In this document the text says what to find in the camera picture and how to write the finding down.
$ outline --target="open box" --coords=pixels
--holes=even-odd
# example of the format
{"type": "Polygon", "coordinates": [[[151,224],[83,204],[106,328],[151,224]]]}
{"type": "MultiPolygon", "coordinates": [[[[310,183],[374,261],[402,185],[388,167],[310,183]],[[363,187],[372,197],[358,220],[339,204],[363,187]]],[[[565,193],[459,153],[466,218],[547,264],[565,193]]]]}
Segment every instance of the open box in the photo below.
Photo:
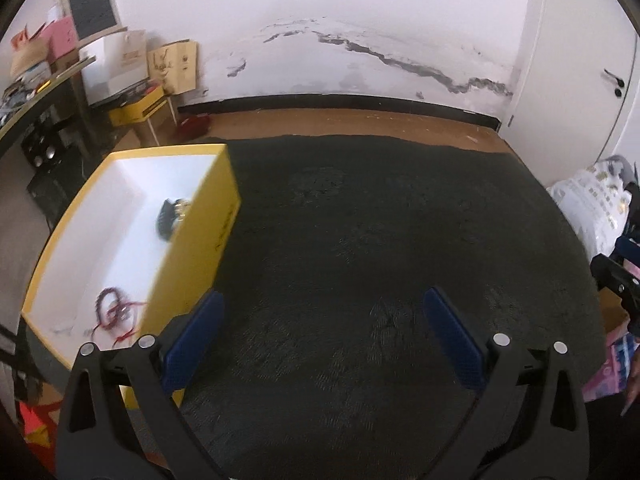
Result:
{"type": "MultiPolygon", "coordinates": [[[[22,316],[69,370],[90,339],[108,350],[159,334],[211,287],[239,205],[224,144],[111,153],[51,235],[22,316]],[[156,219],[165,199],[179,198],[191,205],[167,242],[156,219]],[[129,311],[135,334],[121,342],[116,333],[94,330],[96,299],[113,286],[141,303],[129,311]]],[[[131,396],[129,389],[128,406],[131,396]]]]}

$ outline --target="white door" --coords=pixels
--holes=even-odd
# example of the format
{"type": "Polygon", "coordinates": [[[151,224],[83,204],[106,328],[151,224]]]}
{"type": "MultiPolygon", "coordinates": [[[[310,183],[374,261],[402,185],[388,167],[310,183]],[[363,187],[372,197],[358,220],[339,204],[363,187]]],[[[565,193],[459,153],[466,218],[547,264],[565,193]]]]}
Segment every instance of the white door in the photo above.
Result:
{"type": "Polygon", "coordinates": [[[545,0],[522,94],[500,129],[543,185],[600,155],[626,96],[635,45],[617,0],[545,0]]]}

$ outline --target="black door handle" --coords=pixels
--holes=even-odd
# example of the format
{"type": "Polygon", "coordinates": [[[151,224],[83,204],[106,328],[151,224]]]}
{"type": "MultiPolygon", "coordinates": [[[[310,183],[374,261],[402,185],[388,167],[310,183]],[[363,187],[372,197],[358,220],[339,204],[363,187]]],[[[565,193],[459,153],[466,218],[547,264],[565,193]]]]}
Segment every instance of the black door handle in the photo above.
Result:
{"type": "Polygon", "coordinates": [[[606,68],[604,69],[604,73],[611,76],[613,79],[616,80],[616,82],[618,83],[618,86],[620,88],[624,88],[625,87],[625,81],[621,78],[618,77],[617,75],[613,75],[611,72],[609,72],[609,70],[607,70],[606,68]]]}

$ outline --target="black baseboard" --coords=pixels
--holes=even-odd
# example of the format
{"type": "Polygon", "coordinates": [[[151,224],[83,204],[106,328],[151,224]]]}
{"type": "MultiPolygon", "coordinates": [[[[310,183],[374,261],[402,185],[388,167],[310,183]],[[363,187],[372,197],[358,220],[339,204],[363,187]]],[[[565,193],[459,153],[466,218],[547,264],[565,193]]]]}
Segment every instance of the black baseboard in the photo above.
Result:
{"type": "Polygon", "coordinates": [[[277,110],[284,108],[352,108],[355,110],[376,110],[379,112],[399,112],[403,114],[425,115],[451,119],[462,123],[485,126],[498,131],[500,121],[484,114],[467,112],[450,106],[350,94],[283,94],[256,97],[239,97],[222,101],[210,101],[180,107],[180,111],[190,114],[225,114],[251,110],[277,110]]]}

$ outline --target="white plastic bag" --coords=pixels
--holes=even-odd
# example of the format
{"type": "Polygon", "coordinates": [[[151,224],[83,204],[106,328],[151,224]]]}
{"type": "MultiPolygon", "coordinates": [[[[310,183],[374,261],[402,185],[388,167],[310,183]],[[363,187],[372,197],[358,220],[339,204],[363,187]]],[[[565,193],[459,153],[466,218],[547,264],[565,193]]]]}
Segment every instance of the white plastic bag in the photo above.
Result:
{"type": "Polygon", "coordinates": [[[609,256],[625,227],[631,193],[624,190],[622,169],[620,161],[603,160],[547,188],[584,245],[589,262],[600,253],[609,256]]]}

